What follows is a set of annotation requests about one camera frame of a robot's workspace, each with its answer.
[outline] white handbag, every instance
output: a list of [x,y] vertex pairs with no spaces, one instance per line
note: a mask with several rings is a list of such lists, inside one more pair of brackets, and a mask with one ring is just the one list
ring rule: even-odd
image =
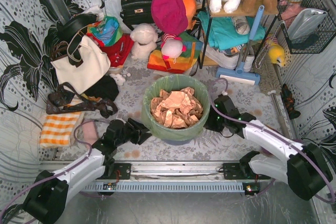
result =
[[[80,52],[80,61],[69,53],[69,46],[67,46],[67,54],[57,58],[52,57],[51,64],[56,69],[59,84],[69,82],[77,93],[82,94],[107,73],[111,63],[107,54],[102,52],[95,42],[86,35],[82,37],[76,49]],[[76,61],[77,64],[71,65],[68,58]]]

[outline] crumpled brown paper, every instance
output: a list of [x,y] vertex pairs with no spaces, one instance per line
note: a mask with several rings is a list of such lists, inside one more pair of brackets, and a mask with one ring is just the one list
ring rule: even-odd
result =
[[195,90],[187,87],[170,93],[160,90],[160,97],[151,101],[151,113],[161,125],[172,129],[188,128],[203,115],[203,107],[194,97]]

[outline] turquoise cloth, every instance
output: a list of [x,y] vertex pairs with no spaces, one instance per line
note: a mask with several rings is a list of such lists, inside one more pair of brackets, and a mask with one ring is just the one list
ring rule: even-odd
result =
[[[206,12],[200,12],[198,14],[198,17],[202,22],[202,27],[206,34],[209,24],[209,16]],[[252,27],[254,19],[247,17],[247,21],[250,27]],[[236,32],[236,29],[232,24],[230,17],[213,18],[208,43],[211,47],[218,48],[219,50],[225,50],[247,43],[248,36],[249,34],[240,35]],[[253,40],[263,39],[264,36],[265,29],[261,25],[259,25],[256,36]]]

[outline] green trash bag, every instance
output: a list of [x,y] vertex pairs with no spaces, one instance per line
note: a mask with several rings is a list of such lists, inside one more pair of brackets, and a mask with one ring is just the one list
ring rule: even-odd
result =
[[[181,89],[191,87],[195,89],[194,96],[199,100],[203,106],[203,116],[199,122],[193,126],[176,130],[164,127],[158,124],[155,118],[151,114],[151,101],[154,97],[159,97],[160,90],[163,89],[167,92],[170,91],[180,91]],[[172,74],[170,76],[165,76],[154,82],[145,91],[143,97],[142,110],[141,110],[141,120],[142,123],[151,130],[152,134],[163,140],[175,140],[175,141],[186,141],[191,140],[198,136],[202,130],[203,126],[209,116],[210,102],[208,98],[209,94],[206,86],[200,81],[186,76],[184,74]]]

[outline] wire basket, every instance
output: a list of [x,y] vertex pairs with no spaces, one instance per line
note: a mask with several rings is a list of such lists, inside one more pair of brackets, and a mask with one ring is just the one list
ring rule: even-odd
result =
[[[313,33],[290,40],[287,29],[302,8],[320,9],[328,14]],[[319,54],[336,35],[336,24],[321,0],[279,0],[278,10],[279,20],[285,21],[281,27],[291,54]]]

